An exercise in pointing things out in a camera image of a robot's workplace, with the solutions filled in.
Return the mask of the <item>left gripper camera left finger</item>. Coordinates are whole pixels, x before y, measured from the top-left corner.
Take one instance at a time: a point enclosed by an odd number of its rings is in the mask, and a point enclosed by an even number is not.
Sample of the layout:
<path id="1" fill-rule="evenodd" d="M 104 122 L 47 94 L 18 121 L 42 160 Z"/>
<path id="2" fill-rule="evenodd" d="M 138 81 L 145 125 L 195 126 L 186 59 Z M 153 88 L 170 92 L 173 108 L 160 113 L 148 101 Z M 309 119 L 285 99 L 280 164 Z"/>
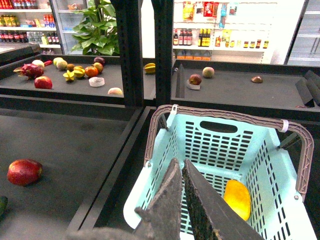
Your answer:
<path id="1" fill-rule="evenodd" d="M 179 240 L 182 207 L 182 173 L 173 158 L 146 209 L 135 208 L 141 220 L 133 235 L 138 240 Z"/>

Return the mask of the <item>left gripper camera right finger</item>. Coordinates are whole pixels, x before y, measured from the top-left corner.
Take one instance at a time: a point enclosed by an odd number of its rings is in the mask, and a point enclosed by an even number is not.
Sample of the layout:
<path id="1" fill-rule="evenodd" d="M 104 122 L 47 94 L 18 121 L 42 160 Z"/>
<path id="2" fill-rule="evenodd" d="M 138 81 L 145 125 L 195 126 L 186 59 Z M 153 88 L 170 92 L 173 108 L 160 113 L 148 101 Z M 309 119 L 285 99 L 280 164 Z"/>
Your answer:
<path id="1" fill-rule="evenodd" d="M 182 169 L 187 210 L 195 240 L 261 240 L 261 235 L 238 216 L 193 163 Z"/>

